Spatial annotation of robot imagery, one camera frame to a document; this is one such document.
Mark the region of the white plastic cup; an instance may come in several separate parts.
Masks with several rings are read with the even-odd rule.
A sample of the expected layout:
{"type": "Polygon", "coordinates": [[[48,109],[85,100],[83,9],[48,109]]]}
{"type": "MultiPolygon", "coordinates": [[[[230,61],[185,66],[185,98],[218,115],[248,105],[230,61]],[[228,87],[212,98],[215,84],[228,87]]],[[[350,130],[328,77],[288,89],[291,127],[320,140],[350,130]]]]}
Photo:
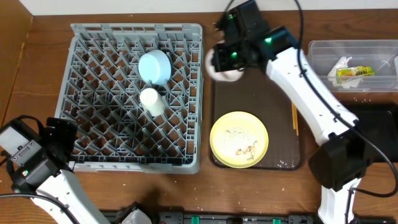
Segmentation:
{"type": "Polygon", "coordinates": [[[146,88],[139,95],[144,111],[149,112],[152,117],[161,115],[165,111],[162,96],[153,88],[146,88]]]}

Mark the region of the white tissue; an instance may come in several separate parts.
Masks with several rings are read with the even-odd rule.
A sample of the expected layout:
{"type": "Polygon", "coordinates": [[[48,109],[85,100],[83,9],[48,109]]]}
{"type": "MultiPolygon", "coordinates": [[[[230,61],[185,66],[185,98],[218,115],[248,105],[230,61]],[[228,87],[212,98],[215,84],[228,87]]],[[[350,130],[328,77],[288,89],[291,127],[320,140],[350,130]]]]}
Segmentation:
{"type": "Polygon", "coordinates": [[[339,69],[348,68],[348,62],[352,57],[341,57],[328,73],[328,80],[332,82],[334,87],[342,87],[344,89],[357,88],[362,78],[347,78],[338,76],[339,69]]]}

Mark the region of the yellow plate with crumbs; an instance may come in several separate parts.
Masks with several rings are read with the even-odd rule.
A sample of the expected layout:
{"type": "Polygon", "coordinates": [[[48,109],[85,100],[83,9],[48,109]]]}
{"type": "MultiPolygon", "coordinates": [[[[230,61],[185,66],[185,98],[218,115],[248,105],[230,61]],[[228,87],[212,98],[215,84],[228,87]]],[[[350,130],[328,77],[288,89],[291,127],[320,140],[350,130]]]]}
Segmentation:
{"type": "Polygon", "coordinates": [[[269,135],[263,122],[251,113],[234,111],[218,118],[210,131],[212,153],[224,165],[244,169],[266,154],[269,135]]]}

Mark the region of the pink bowl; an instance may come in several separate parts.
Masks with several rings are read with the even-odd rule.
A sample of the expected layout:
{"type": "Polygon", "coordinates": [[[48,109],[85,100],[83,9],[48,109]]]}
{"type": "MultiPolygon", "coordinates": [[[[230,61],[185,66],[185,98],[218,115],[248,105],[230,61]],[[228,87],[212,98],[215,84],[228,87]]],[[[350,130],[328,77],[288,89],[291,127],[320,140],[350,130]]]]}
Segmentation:
{"type": "Polygon", "coordinates": [[[235,82],[243,76],[244,72],[239,70],[216,72],[215,67],[211,64],[214,52],[214,49],[210,49],[205,57],[206,71],[213,80],[218,82],[235,82]]]}

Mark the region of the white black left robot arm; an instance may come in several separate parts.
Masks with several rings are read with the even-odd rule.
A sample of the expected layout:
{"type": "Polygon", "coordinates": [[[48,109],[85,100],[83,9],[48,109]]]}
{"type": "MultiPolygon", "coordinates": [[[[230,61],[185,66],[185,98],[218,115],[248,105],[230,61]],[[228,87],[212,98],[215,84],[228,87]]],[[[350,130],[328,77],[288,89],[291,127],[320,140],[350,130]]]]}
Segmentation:
{"type": "Polygon", "coordinates": [[[60,118],[37,122],[21,115],[1,128],[2,154],[12,181],[10,197],[29,198],[57,223],[108,223],[69,166],[78,125],[60,118]]]}

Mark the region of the light blue bowl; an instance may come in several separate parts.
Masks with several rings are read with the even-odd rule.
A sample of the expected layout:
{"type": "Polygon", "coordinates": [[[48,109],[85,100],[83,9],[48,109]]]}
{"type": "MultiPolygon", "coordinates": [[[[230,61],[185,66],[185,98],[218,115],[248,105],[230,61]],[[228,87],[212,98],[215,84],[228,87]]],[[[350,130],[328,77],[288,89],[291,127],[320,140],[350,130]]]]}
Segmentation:
{"type": "Polygon", "coordinates": [[[169,57],[161,50],[145,53],[138,64],[139,75],[146,83],[164,85],[172,75],[169,57]]]}

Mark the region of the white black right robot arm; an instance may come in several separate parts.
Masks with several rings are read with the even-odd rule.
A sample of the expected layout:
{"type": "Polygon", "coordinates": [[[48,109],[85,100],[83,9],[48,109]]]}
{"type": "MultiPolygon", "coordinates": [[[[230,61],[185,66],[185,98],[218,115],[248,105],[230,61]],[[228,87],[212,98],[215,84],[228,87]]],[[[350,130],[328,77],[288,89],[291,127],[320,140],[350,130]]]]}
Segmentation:
{"type": "Polygon", "coordinates": [[[373,161],[354,128],[357,116],[319,79],[300,41],[284,26],[271,29],[255,1],[227,6],[215,26],[224,33],[224,42],[213,48],[216,72],[257,67],[290,98],[319,145],[308,160],[322,186],[318,217],[322,223],[351,223],[354,194],[373,161]]]}

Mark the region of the yellow pandan cake wrapper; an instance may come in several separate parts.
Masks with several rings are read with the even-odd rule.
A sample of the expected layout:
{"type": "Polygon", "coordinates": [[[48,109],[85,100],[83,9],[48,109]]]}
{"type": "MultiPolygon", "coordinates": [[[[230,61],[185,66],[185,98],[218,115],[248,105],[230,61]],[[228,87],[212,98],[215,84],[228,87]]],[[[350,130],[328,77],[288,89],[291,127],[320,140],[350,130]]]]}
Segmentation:
{"type": "Polygon", "coordinates": [[[372,76],[376,74],[371,67],[350,67],[350,68],[340,68],[336,73],[339,77],[359,77],[359,76],[372,76]]]}

